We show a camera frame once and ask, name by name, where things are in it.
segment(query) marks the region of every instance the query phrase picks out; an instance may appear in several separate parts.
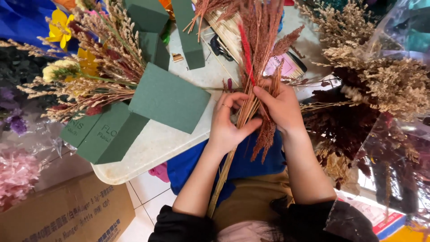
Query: plastic bag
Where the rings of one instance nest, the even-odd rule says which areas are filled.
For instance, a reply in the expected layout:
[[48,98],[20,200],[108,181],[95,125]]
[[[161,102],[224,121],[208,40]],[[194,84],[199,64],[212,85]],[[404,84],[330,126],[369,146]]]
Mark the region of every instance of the plastic bag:
[[3,132],[0,136],[0,211],[24,200],[52,155],[61,155],[61,123],[42,119],[27,125],[23,135]]
[[[420,229],[430,226],[430,127],[423,120],[401,122],[381,114],[354,159],[364,174],[373,176],[377,202],[405,213],[407,224]],[[356,214],[342,213],[346,207],[335,203],[326,231],[338,234],[341,226],[359,224],[353,222],[361,221]],[[352,234],[341,236],[352,241],[364,236]]]
[[399,0],[366,43],[363,59],[413,58],[430,64],[430,1]]

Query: white floor tile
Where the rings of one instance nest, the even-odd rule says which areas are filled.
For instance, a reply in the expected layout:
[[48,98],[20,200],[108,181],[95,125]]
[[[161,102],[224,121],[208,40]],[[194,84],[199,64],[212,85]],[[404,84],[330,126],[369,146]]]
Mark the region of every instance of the white floor tile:
[[145,203],[143,206],[145,207],[146,212],[148,212],[152,222],[155,224],[157,222],[157,216],[160,214],[160,209],[164,205],[172,206],[175,199],[176,195],[173,194],[172,189],[169,189],[153,198],[151,201]]
[[88,161],[78,155],[71,155],[70,152],[42,168],[39,181],[34,185],[36,192],[92,171]]
[[135,209],[136,217],[119,237],[117,242],[146,242],[154,232],[154,225],[143,206]]
[[127,185],[127,189],[129,191],[129,194],[130,194],[130,198],[132,199],[133,208],[136,209],[138,206],[142,205],[142,203],[140,202],[139,198],[137,197],[136,192],[134,191],[130,182],[126,182],[126,185]]
[[151,176],[148,172],[131,179],[130,183],[142,204],[170,188],[170,183],[165,183],[160,178]]

